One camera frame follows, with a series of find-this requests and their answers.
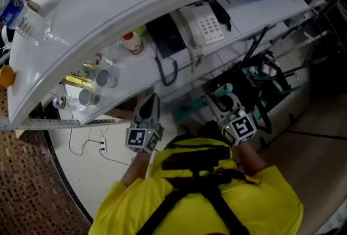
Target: yellow vest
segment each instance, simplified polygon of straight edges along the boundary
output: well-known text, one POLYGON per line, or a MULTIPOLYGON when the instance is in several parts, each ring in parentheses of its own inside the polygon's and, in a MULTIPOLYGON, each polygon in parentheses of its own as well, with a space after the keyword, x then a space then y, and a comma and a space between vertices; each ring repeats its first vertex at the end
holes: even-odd
MULTIPOLYGON (((178 145, 224 145, 220 141, 193 138, 178 145)), ((189 170, 162 170, 161 163, 172 153, 208 148, 174 148, 155 154, 149 177, 137 179, 129 188, 116 182, 99 207, 89 235, 136 234, 172 191, 164 177, 189 177, 189 170)), ((219 168, 236 169, 230 158, 219 162, 219 168)), ((303 217, 303 205, 276 167, 269 167, 253 176, 258 185, 233 180, 219 186, 222 196, 250 235, 296 234, 303 217)), ((211 203, 201 194, 189 194, 166 215, 153 235, 229 234, 211 203)))

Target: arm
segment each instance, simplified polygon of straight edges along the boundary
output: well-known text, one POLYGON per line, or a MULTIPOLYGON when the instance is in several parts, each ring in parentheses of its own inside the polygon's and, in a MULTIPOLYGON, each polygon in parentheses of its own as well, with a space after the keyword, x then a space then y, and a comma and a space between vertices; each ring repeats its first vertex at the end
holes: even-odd
POLYGON ((267 163, 254 151, 248 142, 240 144, 237 148, 243 170, 248 176, 253 176, 268 167, 267 163))
POLYGON ((150 158, 151 154, 138 153, 120 182, 129 187, 137 178, 145 179, 150 158))

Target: metal cup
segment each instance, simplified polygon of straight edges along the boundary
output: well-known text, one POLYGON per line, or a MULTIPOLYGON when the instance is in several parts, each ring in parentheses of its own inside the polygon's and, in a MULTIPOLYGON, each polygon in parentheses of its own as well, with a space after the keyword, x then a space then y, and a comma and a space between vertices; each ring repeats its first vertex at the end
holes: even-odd
POLYGON ((109 88, 114 88, 118 83, 116 77, 110 71, 105 69, 97 73, 95 81, 98 86, 109 88))
POLYGON ((89 90, 81 90, 80 94, 78 95, 78 101, 83 106, 88 105, 96 105, 100 100, 100 96, 89 91, 89 90))

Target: bottle cap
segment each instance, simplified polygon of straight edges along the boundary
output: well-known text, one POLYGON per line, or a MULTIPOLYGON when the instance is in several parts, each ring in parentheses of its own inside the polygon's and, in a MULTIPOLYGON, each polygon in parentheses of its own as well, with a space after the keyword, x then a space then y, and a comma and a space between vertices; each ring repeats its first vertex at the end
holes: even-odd
POLYGON ((131 32, 131 33, 127 33, 126 35, 123 36, 123 39, 124 40, 130 40, 131 38, 134 37, 134 33, 131 32))
POLYGON ((53 98, 52 104, 57 109, 64 109, 66 106, 66 97, 64 96, 55 96, 53 98))

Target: phone keypad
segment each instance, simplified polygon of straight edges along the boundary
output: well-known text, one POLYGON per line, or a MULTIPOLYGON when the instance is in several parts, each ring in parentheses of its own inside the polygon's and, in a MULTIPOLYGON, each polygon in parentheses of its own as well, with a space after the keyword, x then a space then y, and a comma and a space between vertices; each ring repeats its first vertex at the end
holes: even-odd
POLYGON ((206 44, 224 39, 224 34, 213 13, 204 15, 203 18, 198 20, 198 24, 204 34, 206 44))

